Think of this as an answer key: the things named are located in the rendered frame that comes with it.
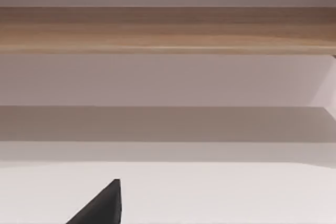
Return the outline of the wooden shelf board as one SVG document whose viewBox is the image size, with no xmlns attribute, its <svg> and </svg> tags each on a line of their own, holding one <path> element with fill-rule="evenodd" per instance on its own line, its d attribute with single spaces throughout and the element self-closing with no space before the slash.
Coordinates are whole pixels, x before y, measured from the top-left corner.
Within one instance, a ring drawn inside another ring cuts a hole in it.
<svg viewBox="0 0 336 224">
<path fill-rule="evenodd" d="M 0 54 L 336 56 L 336 7 L 0 7 Z"/>
</svg>

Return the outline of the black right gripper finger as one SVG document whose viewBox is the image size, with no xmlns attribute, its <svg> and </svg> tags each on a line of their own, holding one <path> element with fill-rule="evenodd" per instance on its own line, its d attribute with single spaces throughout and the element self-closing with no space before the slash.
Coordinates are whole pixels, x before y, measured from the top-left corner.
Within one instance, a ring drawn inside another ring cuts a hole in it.
<svg viewBox="0 0 336 224">
<path fill-rule="evenodd" d="M 114 179 L 66 224 L 121 224 L 121 180 Z"/>
</svg>

